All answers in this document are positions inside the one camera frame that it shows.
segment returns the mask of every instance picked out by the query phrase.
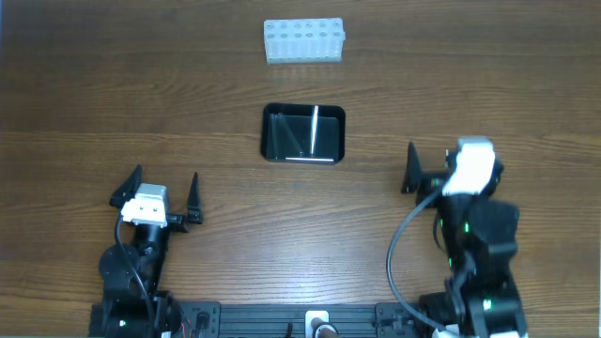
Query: wood grain surface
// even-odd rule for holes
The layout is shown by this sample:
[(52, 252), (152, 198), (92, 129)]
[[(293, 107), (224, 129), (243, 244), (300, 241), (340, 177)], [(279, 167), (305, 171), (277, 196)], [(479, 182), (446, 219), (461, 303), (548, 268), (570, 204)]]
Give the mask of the wood grain surface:
[[(519, 205), (512, 270), (531, 337), (599, 320), (601, 3), (585, 0), (5, 0), (0, 334), (87, 335), (113, 189), (135, 164), (206, 222), (172, 238), (162, 287), (223, 303), (392, 301), (384, 260), (413, 208), (407, 143), (440, 169), (489, 135)], [(268, 67), (266, 19), (342, 17), (341, 64)], [(340, 105), (335, 166), (259, 155), (268, 102)], [(433, 212), (393, 261), (410, 300), (449, 275)]]

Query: wooden tabletop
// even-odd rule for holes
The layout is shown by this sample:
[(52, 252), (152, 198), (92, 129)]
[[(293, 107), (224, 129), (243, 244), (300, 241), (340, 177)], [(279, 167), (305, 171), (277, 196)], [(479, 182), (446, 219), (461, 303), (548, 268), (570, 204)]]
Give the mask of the wooden tabletop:
[[(533, 337), (599, 321), (601, 3), (563, 0), (6, 0), (0, 50), (0, 334), (86, 335), (113, 190), (138, 163), (206, 222), (175, 235), (162, 288), (222, 303), (393, 301), (384, 269), (407, 144), (427, 169), (491, 137), (520, 207), (512, 262)], [(267, 66), (266, 19), (342, 17), (343, 62)], [(335, 166), (259, 154), (268, 102), (340, 105)], [(409, 226), (410, 300), (450, 274)]]

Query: wooden table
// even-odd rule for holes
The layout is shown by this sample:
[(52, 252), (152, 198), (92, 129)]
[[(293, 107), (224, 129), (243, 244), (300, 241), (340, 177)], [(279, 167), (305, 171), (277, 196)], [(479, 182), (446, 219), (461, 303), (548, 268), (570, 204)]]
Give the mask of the wooden table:
[[(311, 17), (344, 18), (344, 62), (268, 67), (263, 21)], [(172, 238), (163, 274), (178, 299), (392, 301), (408, 141), (440, 169), (457, 136), (485, 134), (506, 165), (496, 196), (521, 209), (531, 336), (596, 336), (599, 2), (5, 0), (2, 29), (1, 334), (87, 334), (107, 202), (137, 163), (174, 211), (200, 175), (207, 221)], [(346, 157), (265, 161), (272, 101), (344, 107)], [(433, 217), (393, 261), (410, 300), (449, 275)]]

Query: cable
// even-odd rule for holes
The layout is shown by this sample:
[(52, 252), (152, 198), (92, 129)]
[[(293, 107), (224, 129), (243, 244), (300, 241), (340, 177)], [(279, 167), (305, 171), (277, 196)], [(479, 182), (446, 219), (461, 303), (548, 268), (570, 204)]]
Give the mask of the cable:
[(154, 307), (152, 306), (152, 301), (150, 300), (150, 296), (146, 292), (146, 288), (144, 287), (144, 283), (142, 282), (142, 278), (140, 278), (140, 275), (138, 274), (138, 271), (136, 270), (136, 268), (133, 266), (133, 263), (128, 258), (128, 254), (125, 251), (125, 247), (123, 246), (123, 242), (121, 242), (121, 236), (119, 235), (119, 229), (121, 228), (121, 223), (122, 222), (123, 222), (123, 217), (119, 213), (119, 216), (116, 218), (116, 224), (115, 224), (115, 242), (116, 242), (116, 245), (119, 247), (119, 250), (121, 251), (121, 254), (123, 254), (123, 260), (125, 260), (125, 263), (128, 265), (128, 268), (130, 268), (130, 271), (133, 273), (133, 277), (135, 277), (135, 281), (138, 283), (138, 286), (140, 287), (140, 292), (144, 296), (144, 301), (146, 303), (146, 309), (148, 310), (148, 327), (147, 327), (147, 330), (146, 330), (146, 336), (148, 338), (152, 338), (154, 336), (154, 330), (153, 330), (153, 327), (154, 327)]
[[(391, 245), (388, 248), (388, 255), (386, 256), (386, 274), (388, 275), (388, 283), (391, 285), (391, 289), (393, 290), (394, 296), (396, 297), (396, 300), (398, 300), (398, 302), (401, 303), (403, 308), (405, 308), (407, 312), (413, 315), (415, 319), (423, 322), (427, 326), (430, 326), (440, 332), (443, 332), (447, 330), (444, 325), (428, 318), (425, 315), (420, 314), (417, 310), (413, 309), (411, 305), (409, 305), (409, 303), (403, 298), (403, 296), (401, 296), (401, 293), (398, 291), (396, 285), (394, 284), (393, 272), (391, 269), (391, 261), (393, 260), (394, 248), (396, 247), (396, 243), (398, 242), (398, 240), (401, 238), (403, 231), (411, 222), (411, 220), (415, 218), (415, 216), (417, 216), (430, 203), (432, 203), (437, 197), (439, 197), (440, 193), (441, 190), (436, 190), (435, 192), (430, 193), (417, 207), (415, 207), (415, 209), (413, 209), (409, 213), (407, 218), (405, 218), (405, 220), (399, 224), (398, 228), (396, 229), (396, 232), (394, 233), (393, 240), (391, 240)], [(447, 331), (447, 333), (452, 334), (454, 337), (461, 337), (460, 335), (457, 335), (453, 332)]]

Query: green light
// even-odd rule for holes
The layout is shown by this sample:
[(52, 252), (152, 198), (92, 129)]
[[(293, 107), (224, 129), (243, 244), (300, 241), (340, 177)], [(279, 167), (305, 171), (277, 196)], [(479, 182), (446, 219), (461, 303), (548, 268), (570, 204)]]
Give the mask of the green light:
[(485, 311), (492, 310), (492, 300), (484, 300), (482, 306), (485, 308)]

